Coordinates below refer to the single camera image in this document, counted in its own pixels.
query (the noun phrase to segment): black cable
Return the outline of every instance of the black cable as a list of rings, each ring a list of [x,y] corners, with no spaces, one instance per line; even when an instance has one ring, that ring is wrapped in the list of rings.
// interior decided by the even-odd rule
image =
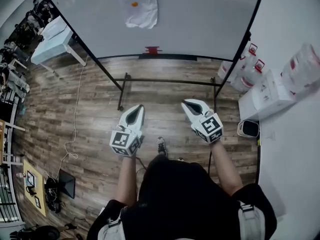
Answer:
[[[145,169],[145,170],[147,170],[147,167],[145,167],[145,165],[144,165],[144,163],[141,161],[141,159],[139,158],[139,157],[135,157],[136,159],[138,159],[139,160],[139,162],[140,162],[140,164],[142,165],[142,167]]]
[[[30,229],[37,228],[37,227],[39,227],[39,225],[35,224],[35,226],[30,227]]]
[[[91,226],[91,224],[85,218],[78,218],[78,217],[74,217],[73,220],[70,222],[70,224],[72,224],[72,222],[76,222],[76,220],[85,221],[86,223],[88,223],[89,226]]]
[[[210,151],[209,164],[208,164],[208,174],[209,174],[209,176],[210,176],[211,157],[212,157],[212,151]]]

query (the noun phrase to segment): clutter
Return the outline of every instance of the clutter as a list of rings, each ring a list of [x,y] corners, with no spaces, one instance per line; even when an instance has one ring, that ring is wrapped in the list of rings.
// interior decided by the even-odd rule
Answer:
[[[239,99],[240,119],[262,120],[295,102],[294,96],[283,85],[277,70],[269,69]]]
[[[116,130],[112,131],[110,147],[118,155],[132,157],[141,145],[141,127],[145,120],[145,107],[136,105],[124,112]]]
[[[313,46],[304,43],[284,66],[281,76],[285,88],[293,94],[302,92],[320,79],[320,59]]]
[[[241,137],[256,138],[259,135],[259,124],[249,120],[241,121],[237,133]]]
[[[60,199],[59,199],[59,190],[58,190],[58,183],[52,177],[49,177],[46,180],[44,185],[45,191],[45,203],[48,208],[53,211],[54,213],[59,213],[61,210],[60,206]]]
[[[191,98],[183,100],[181,106],[196,135],[208,143],[212,143],[222,137],[224,127],[220,118],[205,102]]]
[[[245,66],[244,70],[242,70],[242,72],[240,72],[231,83],[231,86],[236,90],[240,92],[247,92],[261,78],[262,69],[265,66],[265,63],[258,59],[253,65],[252,63],[254,59],[255,57],[250,59],[250,62]]]
[[[256,55],[256,51],[257,51],[258,47],[254,44],[254,43],[250,43],[250,46],[244,49],[244,53],[241,55],[240,59],[237,61],[237,63],[234,66],[233,71],[231,72],[231,74],[229,75],[227,82],[232,83],[237,74],[243,70],[246,65],[249,63],[249,61],[251,60],[250,57],[252,55]],[[223,80],[227,74],[227,72],[229,71],[230,67],[232,65],[232,62],[230,61],[223,61],[220,65],[220,68],[218,70],[218,76]]]
[[[158,21],[157,0],[119,0],[128,28],[152,29]]]

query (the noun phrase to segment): white cable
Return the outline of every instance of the white cable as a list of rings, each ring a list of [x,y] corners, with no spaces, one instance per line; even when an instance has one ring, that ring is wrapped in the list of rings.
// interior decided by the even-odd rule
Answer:
[[[89,56],[89,55],[86,56],[85,64],[87,64],[88,56]],[[78,106],[78,101],[79,101],[79,92],[80,92],[81,78],[82,78],[82,73],[84,72],[84,69],[85,69],[85,66],[82,67],[82,71],[81,71],[81,74],[80,74],[78,93],[77,93],[77,97],[76,97],[75,109],[74,109],[74,114],[73,114],[74,140],[73,140],[73,141],[67,141],[67,142],[64,143],[64,149],[65,149],[66,154],[65,154],[64,158],[61,159],[60,167],[59,167],[59,170],[58,170],[58,172],[57,172],[57,174],[56,174],[55,179],[58,178],[59,172],[60,172],[61,167],[62,167],[62,162],[63,162],[63,160],[64,160],[68,155],[72,156],[74,159],[78,159],[78,157],[79,157],[78,154],[72,154],[72,153],[70,153],[70,152],[67,150],[66,144],[67,144],[67,143],[75,143],[75,142],[76,142],[76,139],[77,139],[76,112],[77,112],[77,106]]]

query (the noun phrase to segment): white table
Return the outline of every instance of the white table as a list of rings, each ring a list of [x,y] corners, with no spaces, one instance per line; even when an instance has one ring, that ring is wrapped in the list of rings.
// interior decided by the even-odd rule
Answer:
[[[64,31],[57,34],[53,38],[49,40],[43,40],[35,49],[31,57],[31,62],[36,65],[40,64],[51,73],[54,73],[55,71],[51,67],[43,65],[43,62],[67,52],[75,57],[81,65],[85,66],[86,63],[84,60],[68,45],[72,34],[73,32],[71,29],[66,26]]]

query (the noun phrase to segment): yellow board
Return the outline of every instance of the yellow board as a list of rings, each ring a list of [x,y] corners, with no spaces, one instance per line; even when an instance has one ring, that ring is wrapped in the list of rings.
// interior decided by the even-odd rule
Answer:
[[[31,196],[27,192],[27,190],[26,190],[27,178],[25,178],[24,179],[24,195],[26,196],[27,199],[29,199],[29,201],[34,205],[34,207],[37,208],[40,213],[42,213],[43,216],[46,216],[44,177],[43,177],[43,175],[41,173],[36,171],[36,169],[33,168],[33,166],[30,163],[28,163],[26,160],[24,160],[23,161],[23,172],[25,173],[25,175],[27,175],[28,171],[31,174],[33,174],[34,177],[35,177],[35,188],[33,189],[33,192],[36,192],[36,194],[34,196]],[[39,204],[40,204],[41,208],[39,208],[36,205],[35,197],[37,197],[39,199]]]

